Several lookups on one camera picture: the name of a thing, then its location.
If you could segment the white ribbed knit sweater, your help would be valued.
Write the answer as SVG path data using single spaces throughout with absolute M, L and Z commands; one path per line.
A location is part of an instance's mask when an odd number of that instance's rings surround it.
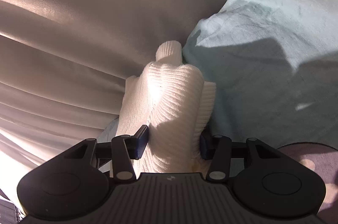
M 199 137 L 214 108 L 216 85 L 195 66 L 183 64 L 182 46 L 163 43 L 156 60 L 139 77 L 125 81 L 117 135 L 133 135 L 142 125 L 149 140 L 134 172 L 201 172 L 210 166 L 199 152 Z

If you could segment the light blue printed bedsheet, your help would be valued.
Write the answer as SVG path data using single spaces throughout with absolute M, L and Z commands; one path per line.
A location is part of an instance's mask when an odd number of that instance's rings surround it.
M 215 83 L 212 133 L 256 137 L 317 172 L 337 222 L 337 0 L 227 0 L 182 46 Z

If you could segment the white curtain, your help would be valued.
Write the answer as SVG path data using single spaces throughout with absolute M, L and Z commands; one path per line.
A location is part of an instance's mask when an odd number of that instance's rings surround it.
M 1 0 L 1 191 L 118 117 L 126 78 L 226 0 Z

